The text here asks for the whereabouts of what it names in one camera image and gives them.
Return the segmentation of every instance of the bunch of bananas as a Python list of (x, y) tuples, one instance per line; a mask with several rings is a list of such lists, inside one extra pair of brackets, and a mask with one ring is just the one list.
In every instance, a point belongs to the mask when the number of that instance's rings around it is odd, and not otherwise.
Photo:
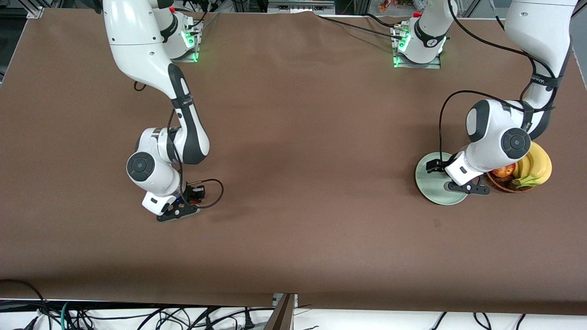
[(534, 187), (545, 183), (552, 173), (552, 163), (548, 154), (537, 143), (532, 141), (530, 151), (516, 163), (515, 180), (512, 184), (516, 189)]

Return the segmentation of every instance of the apple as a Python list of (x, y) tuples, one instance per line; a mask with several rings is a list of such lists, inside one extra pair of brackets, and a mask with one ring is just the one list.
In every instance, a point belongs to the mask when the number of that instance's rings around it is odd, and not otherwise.
[(515, 170), (515, 163), (491, 171), (496, 177), (508, 177)]

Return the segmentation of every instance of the fruit basket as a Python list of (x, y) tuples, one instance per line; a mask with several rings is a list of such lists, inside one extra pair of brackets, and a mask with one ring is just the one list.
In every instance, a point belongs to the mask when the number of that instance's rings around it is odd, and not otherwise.
[(534, 187), (520, 187), (516, 188), (512, 181), (515, 180), (515, 177), (508, 176), (508, 177), (497, 177), (492, 172), (485, 173), (485, 177), (489, 180), (495, 188), (501, 190), (506, 193), (524, 193)]

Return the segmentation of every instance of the black strap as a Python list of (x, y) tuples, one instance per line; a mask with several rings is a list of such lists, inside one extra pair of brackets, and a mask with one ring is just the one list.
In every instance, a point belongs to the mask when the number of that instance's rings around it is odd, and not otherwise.
[(522, 102), (522, 105), (524, 107), (524, 119), (522, 119), (522, 127), (520, 128), (525, 132), (528, 132), (530, 127), (532, 127), (532, 116), (534, 115), (534, 108), (526, 102)]
[(555, 87), (559, 87), (561, 85), (562, 76), (560, 76), (558, 78), (551, 78), (551, 77), (543, 76), (539, 73), (533, 73), (532, 78), (530, 78), (530, 80), (533, 83), (537, 83), (542, 86), (555, 88)]
[(194, 104), (194, 97), (191, 93), (187, 93), (187, 95), (178, 96), (177, 98), (171, 100), (171, 105), (173, 105), (173, 109), (183, 109), (187, 106)]
[(171, 14), (171, 17), (173, 17), (173, 20), (171, 21), (171, 25), (169, 25), (167, 27), (167, 29), (165, 30), (161, 30), (161, 36), (163, 37), (163, 42), (167, 42), (167, 38), (169, 38), (170, 35), (172, 35), (173, 33), (175, 33), (175, 31), (177, 30), (177, 16)]
[(422, 31), (422, 28), (420, 28), (419, 19), (416, 21), (416, 24), (414, 24), (414, 32), (416, 33), (416, 36), (418, 36), (418, 39), (422, 40), (422, 42), (424, 43), (424, 47), (426, 48), (435, 47), (436, 45), (438, 45), (439, 42), (441, 42), (444, 39), (444, 36), (446, 36), (446, 33), (441, 36), (431, 36), (429, 34), (426, 34), (424, 31)]

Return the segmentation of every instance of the teal cable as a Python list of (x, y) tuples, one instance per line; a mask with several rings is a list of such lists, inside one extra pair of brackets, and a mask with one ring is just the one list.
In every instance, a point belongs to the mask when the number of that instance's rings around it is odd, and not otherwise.
[(69, 301), (63, 304), (63, 308), (61, 309), (61, 330), (65, 330), (65, 310), (68, 307)]

